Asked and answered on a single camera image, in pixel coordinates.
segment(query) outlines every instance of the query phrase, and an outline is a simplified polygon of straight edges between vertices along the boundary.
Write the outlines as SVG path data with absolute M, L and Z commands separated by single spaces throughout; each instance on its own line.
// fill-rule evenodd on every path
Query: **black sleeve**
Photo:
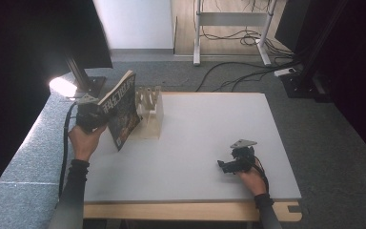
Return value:
M 254 197 L 256 207 L 260 212 L 261 223 L 264 229 L 281 229 L 275 211 L 273 210 L 273 200 L 269 194 L 260 194 Z
M 89 162 L 74 159 L 68 181 L 58 201 L 49 228 L 82 228 L 86 174 Z

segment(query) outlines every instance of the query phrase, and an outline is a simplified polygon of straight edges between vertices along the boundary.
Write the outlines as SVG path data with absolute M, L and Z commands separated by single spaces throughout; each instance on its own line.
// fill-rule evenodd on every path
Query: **book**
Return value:
M 108 128 L 117 150 L 120 151 L 132 130 L 140 122 L 135 106 L 135 73 L 127 71 L 97 105 L 108 117 Z

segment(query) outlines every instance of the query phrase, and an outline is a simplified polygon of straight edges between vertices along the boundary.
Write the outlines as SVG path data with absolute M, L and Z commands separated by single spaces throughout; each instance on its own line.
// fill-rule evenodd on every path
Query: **power strip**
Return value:
M 283 69 L 283 70 L 275 71 L 274 76 L 279 77 L 281 75 L 290 74 L 290 73 L 296 73 L 296 70 L 293 69 L 293 68 L 289 68 L 289 69 Z

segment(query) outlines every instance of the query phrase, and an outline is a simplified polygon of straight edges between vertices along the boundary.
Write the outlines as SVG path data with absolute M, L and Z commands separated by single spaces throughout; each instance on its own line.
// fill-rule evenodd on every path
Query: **white wall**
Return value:
M 94 0 L 110 49 L 172 49 L 171 0 Z

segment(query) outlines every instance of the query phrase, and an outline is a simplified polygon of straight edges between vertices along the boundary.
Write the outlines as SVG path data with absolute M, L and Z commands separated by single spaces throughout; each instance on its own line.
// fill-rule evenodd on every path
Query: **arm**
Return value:
M 89 159 L 99 143 L 100 135 L 105 129 L 106 126 L 100 127 L 94 132 L 86 134 L 79 126 L 75 126 L 69 132 L 74 160 L 71 162 L 68 182 L 58 201 L 49 228 L 82 228 Z
M 238 172 L 246 187 L 254 194 L 254 202 L 259 210 L 260 219 L 265 229 L 280 229 L 281 225 L 278 221 L 273 209 L 273 200 L 266 191 L 266 185 L 260 176 L 260 173 L 252 168 L 248 172 Z

